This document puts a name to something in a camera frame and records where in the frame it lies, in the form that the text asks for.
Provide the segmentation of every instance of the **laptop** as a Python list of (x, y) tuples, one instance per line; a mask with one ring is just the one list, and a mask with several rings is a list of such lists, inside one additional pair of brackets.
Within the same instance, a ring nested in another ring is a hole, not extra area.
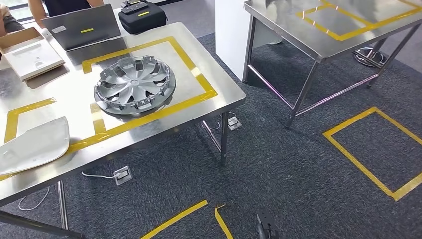
[(111, 4), (48, 17), (41, 22), (66, 51), (120, 36)]

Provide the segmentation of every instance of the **black case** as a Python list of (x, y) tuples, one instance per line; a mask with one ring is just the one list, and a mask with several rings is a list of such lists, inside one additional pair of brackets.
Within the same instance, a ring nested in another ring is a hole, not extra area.
[(147, 4), (148, 7), (130, 15), (119, 12), (121, 25), (130, 34), (139, 34), (167, 24), (165, 12), (155, 4), (149, 2)]

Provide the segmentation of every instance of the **white partition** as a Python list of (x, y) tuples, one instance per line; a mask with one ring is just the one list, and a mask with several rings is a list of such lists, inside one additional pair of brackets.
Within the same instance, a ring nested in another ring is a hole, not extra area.
[[(215, 48), (217, 55), (240, 79), (246, 59), (250, 14), (245, 0), (215, 0)], [(256, 25), (254, 47), (281, 39), (260, 22)]]

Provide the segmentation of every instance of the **floor outlet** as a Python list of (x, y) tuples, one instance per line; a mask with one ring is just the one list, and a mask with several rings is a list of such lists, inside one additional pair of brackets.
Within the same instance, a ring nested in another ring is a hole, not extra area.
[(130, 179), (132, 179), (132, 173), (130, 172), (129, 166), (121, 168), (114, 172), (114, 176), (118, 175), (114, 179), (116, 180), (117, 185), (121, 185)]
[(228, 128), (233, 131), (242, 126), (242, 123), (237, 119), (236, 116), (228, 119)]

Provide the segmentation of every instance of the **stainless steel table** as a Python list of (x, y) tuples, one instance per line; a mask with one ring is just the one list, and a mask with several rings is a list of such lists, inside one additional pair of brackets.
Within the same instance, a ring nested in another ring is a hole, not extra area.
[[(0, 206), (58, 182), (62, 228), (0, 211), (0, 221), (61, 236), (81, 238), (68, 230), (62, 179), (126, 151), (159, 142), (159, 136), (202, 122), (226, 162), (228, 111), (244, 103), (245, 93), (181, 23), (125, 36), (71, 52), (50, 43), (66, 61), (21, 82), (10, 68), (0, 70), (0, 135), (5, 142), (26, 130), (66, 116), (71, 145), (61, 158), (16, 175), (0, 177)], [(114, 117), (95, 103), (93, 86), (105, 67), (127, 56), (152, 55), (176, 76), (176, 89), (160, 109), (131, 117)], [(221, 143), (204, 119), (222, 115)]]
[[(251, 14), (247, 55), (243, 81), (249, 71), (256, 74), (290, 109), (285, 126), (289, 128), (301, 115), (345, 92), (369, 82), (371, 87), (391, 64), (402, 47), (422, 23), (422, 0), (249, 0), (244, 4)], [(283, 39), (311, 57), (315, 62), (294, 104), (290, 103), (251, 64), (250, 58), (257, 22), (276, 32)], [(356, 49), (411, 28), (385, 64), (380, 65)], [(318, 66), (343, 54), (358, 54), (380, 70), (356, 84), (326, 97), (303, 109), (300, 108)]]

